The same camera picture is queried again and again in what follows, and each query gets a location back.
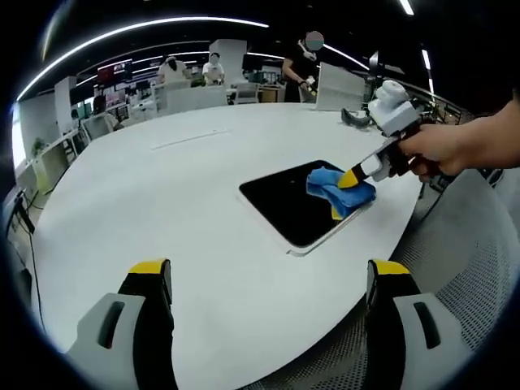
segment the person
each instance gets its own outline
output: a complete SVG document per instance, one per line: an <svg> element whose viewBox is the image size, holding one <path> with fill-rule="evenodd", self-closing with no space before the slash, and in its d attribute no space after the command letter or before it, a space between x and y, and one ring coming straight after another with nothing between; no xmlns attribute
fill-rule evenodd
<svg viewBox="0 0 520 390"><path fill-rule="evenodd" d="M157 71L158 83L171 83L180 80L189 80L189 69L182 61L178 61L174 56L166 58L166 61Z"/></svg>
<svg viewBox="0 0 520 390"><path fill-rule="evenodd" d="M96 96L93 101L94 115L101 115L101 114L105 115L106 120L108 121L110 126L114 129L114 131L120 130L121 128L123 128L124 126L121 123L119 123L119 121L110 112L105 112L105 109L106 109L105 96L104 95Z"/></svg>
<svg viewBox="0 0 520 390"><path fill-rule="evenodd" d="M220 54L217 52L210 54L210 61L202 67L202 75L206 85L218 85L224 82L224 68L219 62Z"/></svg>
<svg viewBox="0 0 520 390"><path fill-rule="evenodd" d="M71 111L71 130L80 127L80 115L78 114L78 110L73 108Z"/></svg>
<svg viewBox="0 0 520 390"><path fill-rule="evenodd" d="M515 94L497 114L462 125L424 124L399 146L418 156L411 165L421 181L436 167L451 176L466 168L520 167L520 99Z"/></svg>
<svg viewBox="0 0 520 390"><path fill-rule="evenodd" d="M285 88L285 102L299 103L302 90L303 102L313 102L314 97L308 92L307 79L318 76L318 56L309 49L304 39L297 41L296 45L290 45L285 55L282 72L288 79Z"/></svg>

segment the blue cloth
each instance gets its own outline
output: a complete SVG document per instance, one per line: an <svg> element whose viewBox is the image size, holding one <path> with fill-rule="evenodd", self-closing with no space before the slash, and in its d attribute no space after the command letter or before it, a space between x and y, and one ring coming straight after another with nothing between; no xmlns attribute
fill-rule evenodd
<svg viewBox="0 0 520 390"><path fill-rule="evenodd" d="M343 173L323 167L314 169L307 176L307 193L327 199L344 219L375 199L375 187L363 181L355 187L340 189L337 184Z"/></svg>

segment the hand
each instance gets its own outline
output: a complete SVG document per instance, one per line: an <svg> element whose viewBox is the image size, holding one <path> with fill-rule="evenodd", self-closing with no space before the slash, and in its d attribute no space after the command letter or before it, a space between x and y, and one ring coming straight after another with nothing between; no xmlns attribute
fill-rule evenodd
<svg viewBox="0 0 520 390"><path fill-rule="evenodd" d="M438 170L455 176L466 168L465 133L463 126L424 124L420 132L401 141L399 147L404 154L416 155L410 165L421 181L428 181Z"/></svg>
<svg viewBox="0 0 520 390"><path fill-rule="evenodd" d="M303 89L304 91L307 91L309 92L309 87L310 85L307 84L307 82L305 80L303 80L300 84L300 88Z"/></svg>

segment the mesh chair back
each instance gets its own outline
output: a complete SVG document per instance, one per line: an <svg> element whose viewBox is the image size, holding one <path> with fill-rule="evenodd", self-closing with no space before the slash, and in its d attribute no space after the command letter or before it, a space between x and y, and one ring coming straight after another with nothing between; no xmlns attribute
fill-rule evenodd
<svg viewBox="0 0 520 390"><path fill-rule="evenodd" d="M477 171L466 171L417 231L401 240L392 260L410 269L422 292L436 294L475 350L514 289L520 244L495 190Z"/></svg>

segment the desk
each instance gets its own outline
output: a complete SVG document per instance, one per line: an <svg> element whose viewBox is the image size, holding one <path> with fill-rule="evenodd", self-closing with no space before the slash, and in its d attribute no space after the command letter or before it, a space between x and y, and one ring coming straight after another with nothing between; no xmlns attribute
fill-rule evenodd
<svg viewBox="0 0 520 390"><path fill-rule="evenodd" d="M78 133L79 130L75 129L58 138L52 144L43 149L42 152L38 154L38 157L32 160L24 169L24 172L29 171L31 168L33 169L34 175L36 176L36 186L40 192L48 193L52 190L69 167L67 155L63 148L64 141L71 141L74 154L77 158L78 153L72 138Z"/></svg>
<svg viewBox="0 0 520 390"><path fill-rule="evenodd" d="M390 257L421 184L411 174L378 183L371 208L300 258L239 201L238 186L320 158L350 168L383 140L338 113L280 103L168 115L93 141L33 239L51 340L66 351L131 266L167 257L179 387L228 390L279 369L362 298L367 260Z"/></svg>
<svg viewBox="0 0 520 390"><path fill-rule="evenodd" d="M284 90L285 87L283 85L277 84L261 84L259 92L262 95L260 98L261 103L277 103L282 102L284 100ZM231 96L236 93L236 88L227 88L226 94Z"/></svg>

